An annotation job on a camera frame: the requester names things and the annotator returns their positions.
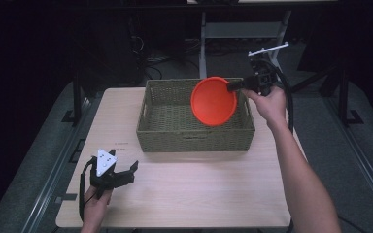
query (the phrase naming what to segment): cable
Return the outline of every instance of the cable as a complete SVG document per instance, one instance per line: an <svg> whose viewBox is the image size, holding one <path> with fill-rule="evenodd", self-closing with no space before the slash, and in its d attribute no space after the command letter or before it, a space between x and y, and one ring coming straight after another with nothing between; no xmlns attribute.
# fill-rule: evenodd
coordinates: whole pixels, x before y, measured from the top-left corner
<svg viewBox="0 0 373 233"><path fill-rule="evenodd" d="M80 201L79 201L79 211L80 211L80 217L81 220L84 220L84 207L87 202L85 202L85 173L86 169L89 165L94 164L96 157L92 156L90 160L87 162L87 164L84 166L83 172L81 173L81 179L80 179Z"/></svg>
<svg viewBox="0 0 373 233"><path fill-rule="evenodd" d="M56 226L51 233L55 233L57 230L59 230L59 226Z"/></svg>
<svg viewBox="0 0 373 233"><path fill-rule="evenodd" d="M155 68L155 67L152 67L152 66L147 66L146 68L150 68L150 69L153 69L153 70L155 70L156 72L158 72L158 73L159 73L159 79L162 80L162 72L160 72L159 69L157 69L157 68ZM150 80L154 80L153 77L152 77L149 73L146 72L145 75L147 75L148 78L150 78Z"/></svg>
<svg viewBox="0 0 373 233"><path fill-rule="evenodd" d="M355 228L356 230L358 230L359 232L361 233L367 233L366 231L364 231L362 228L360 228L359 226L353 224L352 222L350 222L349 220L346 220L345 218L341 217L341 216L338 216L338 218L340 218L341 220L345 221L346 223L350 224L353 228Z"/></svg>

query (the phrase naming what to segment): wooden table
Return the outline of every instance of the wooden table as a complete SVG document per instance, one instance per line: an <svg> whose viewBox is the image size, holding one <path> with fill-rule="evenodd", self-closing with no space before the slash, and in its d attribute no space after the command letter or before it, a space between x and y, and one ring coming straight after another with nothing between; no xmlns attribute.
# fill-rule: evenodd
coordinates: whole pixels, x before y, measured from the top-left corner
<svg viewBox="0 0 373 233"><path fill-rule="evenodd" d="M289 213L275 143L251 102L255 134L249 151L143 153L136 136L145 89L105 91L67 193L98 149L117 150L116 172L136 160L135 183L116 188L103 227L282 227ZM89 187L89 169L86 172ZM81 227L79 199L62 202L56 224Z"/></svg>

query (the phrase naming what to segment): wire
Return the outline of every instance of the wire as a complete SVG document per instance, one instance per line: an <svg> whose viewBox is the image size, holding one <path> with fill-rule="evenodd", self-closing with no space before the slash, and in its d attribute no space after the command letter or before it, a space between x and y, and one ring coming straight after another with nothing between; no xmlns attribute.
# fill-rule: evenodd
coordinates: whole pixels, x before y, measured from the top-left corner
<svg viewBox="0 0 373 233"><path fill-rule="evenodd" d="M159 69L152 67L152 66L147 66L146 68L155 70L157 73L159 73L159 79L162 80L162 72ZM148 78L150 78L150 80L154 80L153 77L148 72L146 72L145 74L148 76Z"/></svg>
<svg viewBox="0 0 373 233"><path fill-rule="evenodd" d="M345 218L341 217L341 216L338 216L338 218L340 218L341 220L345 221L346 223L350 224L353 228L355 228L356 230L358 230L359 232L361 233L367 233L366 231L364 231L362 228L360 228L359 226L353 224L352 222L350 222L349 220L346 220Z"/></svg>
<svg viewBox="0 0 373 233"><path fill-rule="evenodd" d="M56 226L51 233L55 233L57 230L59 230L59 226Z"/></svg>
<svg viewBox="0 0 373 233"><path fill-rule="evenodd" d="M86 201L85 201L85 205L95 196L96 194L96 190L95 192L92 194L92 196L90 196Z"/></svg>

